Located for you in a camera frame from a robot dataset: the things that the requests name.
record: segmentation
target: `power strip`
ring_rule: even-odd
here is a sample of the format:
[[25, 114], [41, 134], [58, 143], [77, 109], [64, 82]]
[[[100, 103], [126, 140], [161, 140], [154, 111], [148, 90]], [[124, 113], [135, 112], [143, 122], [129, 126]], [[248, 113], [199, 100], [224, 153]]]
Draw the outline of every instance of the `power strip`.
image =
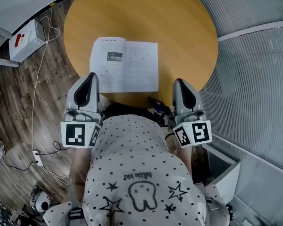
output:
[[42, 167], [42, 166], [43, 166], [43, 161], [42, 161], [42, 159], [41, 159], [41, 156], [39, 155], [39, 151], [34, 150], [34, 151], [33, 151], [33, 156], [34, 156], [34, 158], [36, 159], [38, 166], [41, 166], [41, 167]]

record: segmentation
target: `tooth cartoon print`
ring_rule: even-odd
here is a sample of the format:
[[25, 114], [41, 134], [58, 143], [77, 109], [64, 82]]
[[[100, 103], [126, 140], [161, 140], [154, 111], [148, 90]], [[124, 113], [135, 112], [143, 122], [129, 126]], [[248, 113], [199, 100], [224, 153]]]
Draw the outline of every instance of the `tooth cartoon print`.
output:
[[128, 193], [134, 209], [138, 212], [144, 212], [146, 209], [154, 210], [157, 207], [156, 187], [149, 181], [132, 183], [129, 186]]

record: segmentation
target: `table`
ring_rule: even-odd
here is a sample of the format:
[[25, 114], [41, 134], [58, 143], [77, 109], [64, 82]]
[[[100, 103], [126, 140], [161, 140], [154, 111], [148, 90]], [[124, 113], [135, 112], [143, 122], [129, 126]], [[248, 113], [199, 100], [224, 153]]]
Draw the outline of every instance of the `table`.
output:
[[108, 36], [158, 43], [158, 92], [103, 94], [125, 105], [149, 107], [152, 96], [171, 106], [175, 79], [199, 91], [215, 68], [216, 30], [200, 0], [74, 0], [64, 41], [79, 76], [89, 73], [93, 42]]

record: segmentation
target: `open booklet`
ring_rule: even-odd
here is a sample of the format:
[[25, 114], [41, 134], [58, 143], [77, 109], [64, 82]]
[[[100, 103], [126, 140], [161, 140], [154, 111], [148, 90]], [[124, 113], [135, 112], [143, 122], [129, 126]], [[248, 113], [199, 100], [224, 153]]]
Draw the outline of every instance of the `open booklet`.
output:
[[98, 38], [93, 44], [90, 72], [97, 74], [101, 93], [158, 91], [157, 43]]

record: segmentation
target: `floor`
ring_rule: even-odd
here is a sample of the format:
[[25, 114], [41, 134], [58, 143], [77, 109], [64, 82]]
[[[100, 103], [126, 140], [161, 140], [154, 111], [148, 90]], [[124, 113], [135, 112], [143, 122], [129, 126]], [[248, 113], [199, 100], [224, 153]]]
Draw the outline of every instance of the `floor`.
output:
[[[64, 119], [67, 92], [79, 79], [71, 66], [63, 42], [63, 25], [73, 0], [65, 0], [53, 7], [51, 25], [61, 30], [60, 36], [48, 44], [42, 63], [34, 107], [34, 147], [40, 153], [55, 152], [53, 142], [61, 142], [60, 122]], [[50, 16], [50, 10], [37, 20]], [[42, 20], [47, 34], [48, 22]], [[50, 38], [57, 35], [50, 32]], [[0, 66], [0, 139], [5, 144], [5, 162], [22, 169], [34, 161], [32, 154], [32, 106], [36, 76], [44, 47], [33, 53], [18, 68]], [[8, 58], [8, 47], [0, 53]], [[73, 149], [42, 156], [45, 168], [59, 176], [68, 175]], [[193, 173], [194, 182], [200, 181], [205, 168], [202, 150], [194, 150], [192, 167], [201, 167]], [[29, 203], [34, 185], [43, 188], [55, 202], [61, 202], [67, 186], [33, 164], [26, 171], [7, 167], [0, 160], [0, 202], [11, 212]]]

